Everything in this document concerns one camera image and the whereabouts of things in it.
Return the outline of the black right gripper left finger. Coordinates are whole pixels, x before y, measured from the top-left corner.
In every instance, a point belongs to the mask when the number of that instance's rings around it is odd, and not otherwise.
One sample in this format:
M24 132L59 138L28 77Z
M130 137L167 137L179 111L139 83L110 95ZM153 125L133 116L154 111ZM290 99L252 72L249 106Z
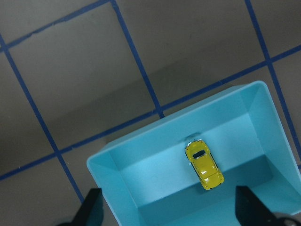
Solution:
M92 188L71 222L59 226L101 226L104 219L103 194L101 188Z

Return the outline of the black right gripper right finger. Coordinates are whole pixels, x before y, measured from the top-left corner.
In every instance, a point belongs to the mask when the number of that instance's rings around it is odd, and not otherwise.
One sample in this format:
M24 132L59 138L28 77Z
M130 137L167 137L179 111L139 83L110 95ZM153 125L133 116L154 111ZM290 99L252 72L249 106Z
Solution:
M282 225L282 222L247 186L236 186L235 216L241 226Z

